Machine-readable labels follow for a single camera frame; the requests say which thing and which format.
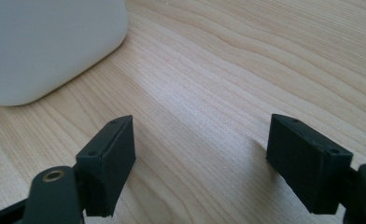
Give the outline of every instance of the table surface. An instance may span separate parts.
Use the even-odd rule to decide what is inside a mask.
[[[0,106],[0,209],[132,114],[137,160],[87,223],[341,223],[307,212],[265,153],[271,114],[366,163],[366,0],[128,0],[123,44],[37,102]]]

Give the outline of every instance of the light wood surface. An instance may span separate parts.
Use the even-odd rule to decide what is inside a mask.
[[[87,223],[341,223],[265,160],[272,113],[366,163],[366,0],[128,0],[119,49],[43,99],[0,107],[0,209],[132,114],[137,161]]]

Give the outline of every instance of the white plastic container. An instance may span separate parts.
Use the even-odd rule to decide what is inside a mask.
[[[116,49],[123,0],[0,0],[0,105],[30,103]]]

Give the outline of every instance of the white object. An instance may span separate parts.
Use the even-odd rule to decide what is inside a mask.
[[[126,36],[123,0],[0,0],[0,105],[57,89]]]

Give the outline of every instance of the wooden table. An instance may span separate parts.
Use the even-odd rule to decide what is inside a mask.
[[[87,223],[341,223],[309,214],[265,160],[271,114],[366,163],[366,0],[128,0],[111,55],[43,99],[0,107],[0,209],[132,114],[137,161]]]

